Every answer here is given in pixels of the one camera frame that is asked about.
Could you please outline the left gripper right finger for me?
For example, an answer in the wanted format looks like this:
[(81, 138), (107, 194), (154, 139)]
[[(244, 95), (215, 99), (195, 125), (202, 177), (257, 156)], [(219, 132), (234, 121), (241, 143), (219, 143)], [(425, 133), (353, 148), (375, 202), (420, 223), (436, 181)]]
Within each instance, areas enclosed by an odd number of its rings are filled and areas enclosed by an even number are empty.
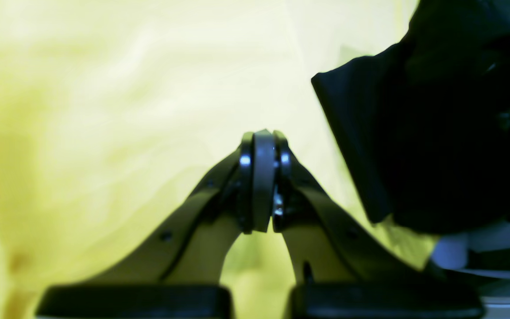
[(286, 319), (481, 319), (478, 294), (415, 270), (379, 244), (328, 196), (273, 133), (282, 212), (273, 216), (296, 285)]

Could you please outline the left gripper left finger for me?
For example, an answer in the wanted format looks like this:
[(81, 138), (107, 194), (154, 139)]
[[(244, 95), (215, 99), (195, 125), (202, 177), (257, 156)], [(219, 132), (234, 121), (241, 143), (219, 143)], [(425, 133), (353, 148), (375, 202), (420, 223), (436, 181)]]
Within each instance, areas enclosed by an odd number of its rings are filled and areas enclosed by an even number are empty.
[(267, 230), (274, 180), (273, 134), (245, 133), (142, 244), (87, 281), (49, 289), (36, 317), (235, 318), (224, 260), (239, 234)]

